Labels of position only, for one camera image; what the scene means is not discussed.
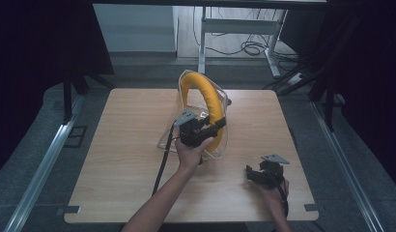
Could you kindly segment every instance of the wrist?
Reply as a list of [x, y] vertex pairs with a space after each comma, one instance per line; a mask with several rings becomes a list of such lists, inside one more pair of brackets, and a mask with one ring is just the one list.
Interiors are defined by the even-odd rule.
[[270, 215], [274, 218], [285, 218], [285, 209], [280, 201], [266, 202]]
[[195, 172], [195, 169], [196, 167], [180, 165], [177, 172], [181, 175], [192, 176], [192, 174]]

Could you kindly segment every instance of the table surface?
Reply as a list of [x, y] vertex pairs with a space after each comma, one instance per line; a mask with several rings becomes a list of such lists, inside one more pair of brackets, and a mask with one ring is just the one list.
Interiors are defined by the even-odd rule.
[[[190, 91], [189, 98], [202, 98]], [[260, 156], [278, 154], [290, 164], [288, 220], [315, 220], [314, 205], [295, 145], [278, 99], [268, 90], [226, 90], [228, 146], [222, 159], [200, 165], [166, 222], [228, 222], [270, 220], [258, 190], [246, 180], [244, 168], [259, 168]], [[112, 90], [65, 214], [77, 222], [127, 222], [150, 198], [163, 150], [157, 143], [171, 122], [177, 90]], [[178, 167], [170, 153], [160, 184]]]

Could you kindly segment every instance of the black curtain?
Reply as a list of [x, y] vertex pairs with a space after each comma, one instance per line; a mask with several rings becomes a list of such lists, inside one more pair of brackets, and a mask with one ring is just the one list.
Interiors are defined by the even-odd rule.
[[396, 183], [396, 1], [368, 3], [340, 60], [342, 112]]
[[93, 5], [0, 1], [0, 169], [64, 75], [112, 74]]

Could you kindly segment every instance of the aluminum rail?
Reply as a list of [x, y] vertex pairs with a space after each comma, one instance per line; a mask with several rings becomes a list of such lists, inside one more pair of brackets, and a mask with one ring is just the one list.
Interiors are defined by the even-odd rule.
[[370, 202], [369, 197], [367, 196], [363, 187], [360, 185], [359, 181], [357, 180], [357, 177], [354, 175], [353, 169], [349, 164], [349, 161], [345, 153], [343, 152], [342, 147], [337, 141], [335, 134], [332, 131], [330, 131], [330, 129], [326, 125], [324, 119], [324, 113], [314, 102], [311, 102], [311, 107], [315, 113], [316, 118], [319, 121], [322, 131], [325, 134], [325, 138], [327, 139], [327, 142], [329, 143], [329, 146], [332, 149], [333, 154], [339, 163], [340, 169], [345, 176], [349, 188], [352, 191], [357, 206], [360, 209], [361, 213], [363, 214], [363, 217], [366, 220], [367, 225], [369, 226], [370, 231], [372, 232], [387, 231], [382, 226], [382, 223], [376, 213], [376, 210], [374, 209], [372, 203]]
[[42, 162], [30, 181], [29, 186], [24, 191], [22, 198], [20, 199], [14, 214], [8, 222], [5, 231], [21, 231], [24, 223], [29, 217], [33, 207], [35, 206], [36, 200], [38, 199], [42, 187], [53, 168], [54, 163], [59, 157], [60, 151], [69, 136], [72, 126], [77, 118], [81, 106], [84, 102], [83, 96], [77, 96], [72, 106], [71, 120], [65, 125], [61, 125], [56, 135], [53, 138], [47, 152], [45, 153]]

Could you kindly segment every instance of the metal frame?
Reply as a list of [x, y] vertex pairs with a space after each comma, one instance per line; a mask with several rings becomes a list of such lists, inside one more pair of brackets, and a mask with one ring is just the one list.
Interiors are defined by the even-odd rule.
[[47, 180], [48, 175], [53, 168], [54, 163], [59, 157], [60, 151], [65, 144], [66, 139], [69, 136], [72, 126], [76, 120], [76, 116], [81, 109], [81, 105], [84, 102], [83, 96], [77, 96], [73, 108], [71, 119], [60, 126], [53, 141], [50, 144], [47, 152], [45, 153], [42, 162], [33, 176], [29, 186], [24, 191], [19, 203], [17, 204], [14, 214], [8, 222], [5, 231], [21, 231], [27, 218], [35, 206], [36, 200], [38, 199], [42, 188]]
[[256, 34], [272, 35], [270, 46], [265, 50], [270, 70], [273, 77], [280, 77], [276, 62], [273, 57], [273, 51], [282, 29], [283, 20], [287, 10], [279, 10], [281, 15], [276, 21], [271, 20], [248, 20], [248, 19], [219, 19], [207, 18], [206, 7], [202, 9], [201, 18], [201, 43], [198, 55], [198, 72], [205, 73], [205, 34], [206, 33], [231, 33], [231, 34]]
[[334, 156], [336, 157], [339, 167], [344, 174], [346, 182], [348, 183], [349, 188], [351, 189], [351, 192], [354, 196], [354, 200], [356, 201], [358, 208], [360, 208], [360, 211], [363, 214], [363, 217], [366, 220], [370, 231], [387, 231], [387, 229], [385, 229], [382, 225], [382, 222], [380, 221], [369, 197], [367, 196], [363, 187], [360, 185], [360, 182], [357, 180], [357, 177], [355, 176], [353, 169], [349, 164], [345, 153], [343, 152], [342, 147], [337, 141], [336, 135], [325, 123], [324, 113], [314, 102], [311, 102], [310, 105], [313, 112], [315, 113], [317, 120], [319, 121], [328, 145], [330, 146]]

